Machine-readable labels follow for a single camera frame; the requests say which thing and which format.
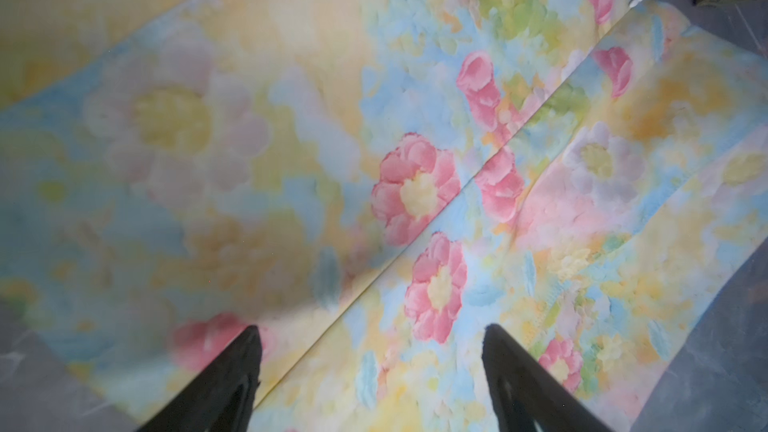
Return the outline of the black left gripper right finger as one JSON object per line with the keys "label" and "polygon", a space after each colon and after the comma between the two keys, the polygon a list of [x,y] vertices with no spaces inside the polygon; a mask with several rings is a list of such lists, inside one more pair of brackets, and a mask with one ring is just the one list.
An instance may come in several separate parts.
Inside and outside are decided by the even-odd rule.
{"label": "black left gripper right finger", "polygon": [[485,329],[482,362],[501,431],[606,431],[500,325]]}

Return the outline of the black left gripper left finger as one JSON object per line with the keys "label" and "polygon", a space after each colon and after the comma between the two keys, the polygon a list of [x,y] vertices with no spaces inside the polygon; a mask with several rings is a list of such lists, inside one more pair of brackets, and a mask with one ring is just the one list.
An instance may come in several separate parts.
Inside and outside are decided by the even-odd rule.
{"label": "black left gripper left finger", "polygon": [[187,387],[138,430],[245,431],[260,385],[262,353],[258,327],[246,327]]}

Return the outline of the pastel floral skirt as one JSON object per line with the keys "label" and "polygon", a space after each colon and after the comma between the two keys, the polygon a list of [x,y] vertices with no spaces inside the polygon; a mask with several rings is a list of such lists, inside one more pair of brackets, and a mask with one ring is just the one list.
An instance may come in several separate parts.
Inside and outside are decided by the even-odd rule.
{"label": "pastel floral skirt", "polygon": [[767,236],[767,62],[652,0],[1,0],[1,296],[157,414],[492,431],[502,326],[627,431]]}

